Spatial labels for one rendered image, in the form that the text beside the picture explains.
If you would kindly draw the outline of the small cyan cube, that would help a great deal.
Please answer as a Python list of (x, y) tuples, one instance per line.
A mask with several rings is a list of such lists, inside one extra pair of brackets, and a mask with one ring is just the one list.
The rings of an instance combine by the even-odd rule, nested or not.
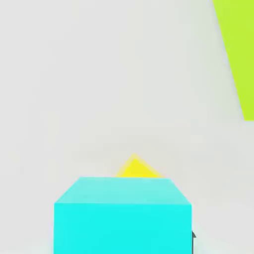
[(192, 206), (166, 178), (79, 178), (54, 204), (54, 254), (192, 254)]

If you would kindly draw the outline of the large lime green box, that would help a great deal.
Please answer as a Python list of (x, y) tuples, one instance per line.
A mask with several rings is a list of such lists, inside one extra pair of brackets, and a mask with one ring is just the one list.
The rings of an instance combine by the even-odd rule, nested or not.
[(213, 0), (246, 121), (254, 121), (254, 0)]

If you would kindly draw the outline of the small yellow cube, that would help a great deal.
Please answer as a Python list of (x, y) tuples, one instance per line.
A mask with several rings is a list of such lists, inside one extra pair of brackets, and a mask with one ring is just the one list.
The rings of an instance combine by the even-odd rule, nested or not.
[(132, 154), (117, 172), (116, 177), (124, 178), (164, 178), (137, 154)]

